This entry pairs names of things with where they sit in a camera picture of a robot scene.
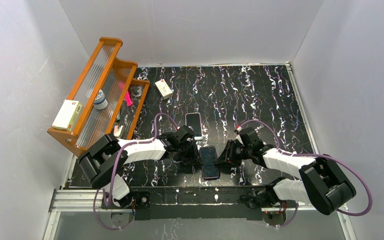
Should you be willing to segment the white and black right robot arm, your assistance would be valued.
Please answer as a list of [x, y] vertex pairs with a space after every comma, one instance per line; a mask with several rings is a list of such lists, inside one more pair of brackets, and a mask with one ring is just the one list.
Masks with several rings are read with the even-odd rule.
[[338, 164], [322, 156], [296, 156], [264, 143], [257, 132], [247, 127], [239, 129], [235, 139], [228, 140], [220, 157], [219, 166], [240, 166], [244, 160], [293, 176], [279, 177], [267, 184], [263, 191], [246, 195], [247, 199], [270, 204], [296, 201], [313, 205], [320, 213], [330, 215], [354, 198], [357, 191]]

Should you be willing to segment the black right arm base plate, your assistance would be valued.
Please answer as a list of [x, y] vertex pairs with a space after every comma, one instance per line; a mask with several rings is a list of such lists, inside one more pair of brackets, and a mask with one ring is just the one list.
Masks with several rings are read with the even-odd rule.
[[274, 192], [268, 190], [253, 190], [240, 197], [250, 209], [262, 209], [266, 225], [276, 229], [292, 223], [298, 213], [298, 202], [278, 199]]

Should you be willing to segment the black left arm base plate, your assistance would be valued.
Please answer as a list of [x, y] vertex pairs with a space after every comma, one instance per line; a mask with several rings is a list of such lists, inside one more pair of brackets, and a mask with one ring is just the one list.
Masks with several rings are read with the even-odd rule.
[[102, 200], [101, 208], [110, 210], [110, 220], [114, 227], [127, 227], [138, 213], [144, 213], [150, 208], [151, 194], [148, 191], [133, 191], [121, 200], [114, 199], [106, 205]]

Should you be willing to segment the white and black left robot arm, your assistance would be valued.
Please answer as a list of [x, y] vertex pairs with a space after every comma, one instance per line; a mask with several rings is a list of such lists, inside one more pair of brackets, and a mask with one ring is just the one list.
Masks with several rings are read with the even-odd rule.
[[184, 125], [175, 132], [164, 132], [143, 140], [118, 139], [106, 134], [77, 158], [77, 164], [91, 187], [103, 191], [104, 202], [109, 205], [130, 193], [130, 187], [121, 174], [124, 165], [166, 159], [186, 166], [203, 165], [190, 127]]

